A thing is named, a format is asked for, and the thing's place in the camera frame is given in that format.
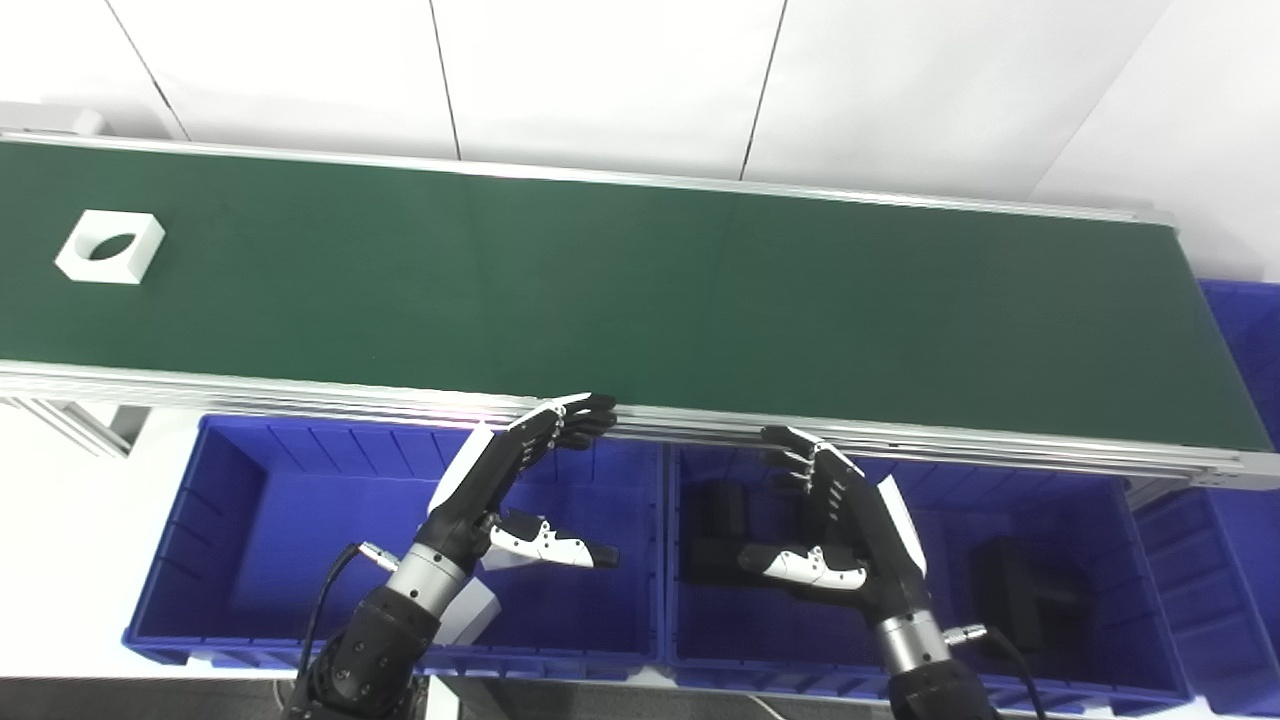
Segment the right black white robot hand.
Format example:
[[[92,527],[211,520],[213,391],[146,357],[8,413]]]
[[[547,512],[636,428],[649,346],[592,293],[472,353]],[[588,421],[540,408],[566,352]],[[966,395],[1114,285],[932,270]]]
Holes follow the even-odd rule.
[[[951,662],[922,543],[893,479],[869,480],[829,441],[794,427],[763,427],[760,437],[776,480],[801,492],[801,538],[748,543],[739,566],[800,600],[855,610],[892,676]]]

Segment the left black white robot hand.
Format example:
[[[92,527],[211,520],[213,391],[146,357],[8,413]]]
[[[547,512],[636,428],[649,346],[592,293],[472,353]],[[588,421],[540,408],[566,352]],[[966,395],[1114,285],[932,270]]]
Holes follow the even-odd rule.
[[[553,448],[589,448],[617,423],[616,405],[614,397],[593,392],[550,398],[493,433],[475,460],[457,456],[460,482],[428,512],[388,587],[442,618],[486,552],[486,523],[517,475]]]

